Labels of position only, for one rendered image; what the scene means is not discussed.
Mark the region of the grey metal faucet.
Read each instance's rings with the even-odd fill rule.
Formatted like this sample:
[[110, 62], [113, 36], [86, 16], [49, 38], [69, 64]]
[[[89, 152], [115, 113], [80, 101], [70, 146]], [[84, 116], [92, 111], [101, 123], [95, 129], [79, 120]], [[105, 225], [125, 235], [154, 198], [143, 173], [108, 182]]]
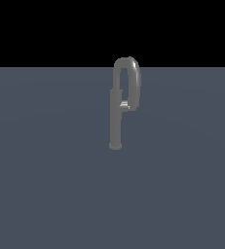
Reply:
[[120, 74], [122, 69], [128, 70], [129, 76], [129, 111], [135, 111], [139, 106], [141, 74], [137, 61], [132, 57], [118, 58], [113, 68], [113, 88], [110, 90], [110, 142], [111, 150], [120, 150], [121, 142], [121, 122], [122, 111], [119, 106], [122, 99], [123, 91], [120, 89]]

